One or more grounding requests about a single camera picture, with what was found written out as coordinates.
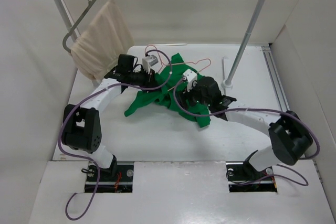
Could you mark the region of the pink wire hanger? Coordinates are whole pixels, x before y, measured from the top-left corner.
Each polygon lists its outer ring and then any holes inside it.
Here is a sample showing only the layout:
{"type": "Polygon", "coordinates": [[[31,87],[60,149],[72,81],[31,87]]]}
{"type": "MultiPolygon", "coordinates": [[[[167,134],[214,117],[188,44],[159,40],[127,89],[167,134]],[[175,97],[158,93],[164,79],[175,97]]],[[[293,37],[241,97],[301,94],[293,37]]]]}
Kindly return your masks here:
{"type": "MultiPolygon", "coordinates": [[[[162,70],[164,70],[165,67],[169,66],[169,64],[166,64],[166,63],[162,60],[161,55],[163,55],[163,53],[160,53],[159,50],[158,50],[158,48],[157,48],[157,46],[155,46],[155,45],[147,45],[147,46],[145,47],[145,49],[144,49],[144,53],[145,53],[145,54],[146,54],[147,52],[149,52],[149,50],[148,50],[149,47],[153,47],[153,50],[154,50],[155,52],[157,52],[157,56],[158,56],[158,59],[159,59],[159,61],[160,61],[160,65],[161,65],[157,72],[158,72],[158,73],[161,73],[162,70]]],[[[188,66],[190,66],[190,65],[197,65],[197,64],[199,64],[199,63],[201,63],[201,62],[204,62],[204,61],[208,61],[208,64],[207,64],[205,67],[203,67],[202,69],[196,71],[196,73],[201,73],[203,70],[205,70],[205,69],[207,69],[208,67],[211,66],[212,61],[211,61],[209,58],[200,59],[200,60],[198,60],[198,61],[196,61],[196,62],[195,62],[195,61],[187,61],[187,62],[182,62],[182,63],[173,63],[172,66],[180,66],[180,65],[188,65],[188,66]]]]}

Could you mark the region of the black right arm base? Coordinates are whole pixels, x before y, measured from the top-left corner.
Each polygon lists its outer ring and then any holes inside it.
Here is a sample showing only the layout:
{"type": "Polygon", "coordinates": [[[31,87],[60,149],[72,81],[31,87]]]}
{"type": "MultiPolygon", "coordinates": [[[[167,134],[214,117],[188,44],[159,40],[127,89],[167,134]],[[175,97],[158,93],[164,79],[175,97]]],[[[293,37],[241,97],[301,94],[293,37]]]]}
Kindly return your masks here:
{"type": "Polygon", "coordinates": [[[261,172],[243,162],[227,162],[226,178],[230,193],[277,192],[273,169],[267,167],[261,172]]]}

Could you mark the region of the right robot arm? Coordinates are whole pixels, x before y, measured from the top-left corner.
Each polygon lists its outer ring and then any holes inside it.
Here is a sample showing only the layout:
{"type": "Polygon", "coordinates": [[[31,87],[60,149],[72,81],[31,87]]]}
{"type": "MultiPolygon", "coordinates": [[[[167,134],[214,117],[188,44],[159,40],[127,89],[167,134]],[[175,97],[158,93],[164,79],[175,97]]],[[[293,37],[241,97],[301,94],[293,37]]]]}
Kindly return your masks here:
{"type": "Polygon", "coordinates": [[[180,81],[186,83],[186,87],[174,90],[173,97],[183,112],[189,113],[189,108],[204,105],[211,116],[242,124],[269,138],[268,147],[253,151],[240,165],[245,180],[257,180],[262,171],[275,165],[295,165],[316,142],[311,130],[292,111],[248,108],[222,94],[212,77],[198,78],[192,71],[184,73],[180,81]]]}

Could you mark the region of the green t shirt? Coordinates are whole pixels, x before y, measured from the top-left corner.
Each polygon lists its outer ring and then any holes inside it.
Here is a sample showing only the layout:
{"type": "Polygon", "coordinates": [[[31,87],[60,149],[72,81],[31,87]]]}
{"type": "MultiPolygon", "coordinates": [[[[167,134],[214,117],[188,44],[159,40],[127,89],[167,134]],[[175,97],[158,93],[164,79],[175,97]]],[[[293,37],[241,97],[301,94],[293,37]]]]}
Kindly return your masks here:
{"type": "MultiPolygon", "coordinates": [[[[171,58],[171,63],[184,62],[182,56],[177,53],[171,58]]],[[[154,103],[159,106],[164,106],[167,109],[174,111],[186,120],[196,122],[200,128],[210,125],[211,119],[208,116],[209,110],[206,106],[197,104],[194,107],[189,107],[187,110],[194,114],[200,114],[201,116],[192,116],[183,112],[176,104],[173,97],[173,88],[177,82],[181,79],[182,74],[187,70],[195,69],[188,65],[173,66],[172,76],[169,77],[170,67],[167,66],[161,73],[155,75],[155,80],[158,84],[162,84],[165,80],[168,80],[165,86],[155,91],[139,91],[131,103],[129,108],[125,110],[124,116],[128,117],[135,113],[138,109],[147,107],[149,104],[154,103]]]]}

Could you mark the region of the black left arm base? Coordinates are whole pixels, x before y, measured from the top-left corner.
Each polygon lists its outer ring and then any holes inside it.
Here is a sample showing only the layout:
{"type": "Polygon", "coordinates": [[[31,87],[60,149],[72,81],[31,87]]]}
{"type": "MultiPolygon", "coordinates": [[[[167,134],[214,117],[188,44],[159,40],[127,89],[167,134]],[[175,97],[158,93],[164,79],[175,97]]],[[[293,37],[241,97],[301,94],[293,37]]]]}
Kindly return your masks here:
{"type": "MultiPolygon", "coordinates": [[[[86,175],[85,192],[92,193],[97,182],[97,168],[90,163],[87,168],[82,168],[81,172],[86,175]]],[[[97,193],[132,193],[133,175],[134,162],[118,162],[114,176],[101,170],[97,193]]]]}

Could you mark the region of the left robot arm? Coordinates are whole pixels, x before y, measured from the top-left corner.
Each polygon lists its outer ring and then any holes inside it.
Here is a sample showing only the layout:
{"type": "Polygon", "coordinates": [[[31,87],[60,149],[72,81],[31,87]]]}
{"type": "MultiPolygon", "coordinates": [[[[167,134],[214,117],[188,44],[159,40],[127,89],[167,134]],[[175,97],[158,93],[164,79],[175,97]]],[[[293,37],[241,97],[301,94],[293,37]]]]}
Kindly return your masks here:
{"type": "Polygon", "coordinates": [[[158,86],[154,79],[154,67],[159,61],[157,57],[145,56],[139,71],[135,71],[137,65],[134,60],[135,56],[121,54],[117,65],[104,76],[100,85],[81,106],[69,104],[64,110],[67,123],[61,136],[61,145],[72,150],[67,153],[69,156],[95,161],[100,176],[105,180],[112,180],[117,175],[117,159],[101,144],[100,113],[128,85],[141,88],[158,86]]]}

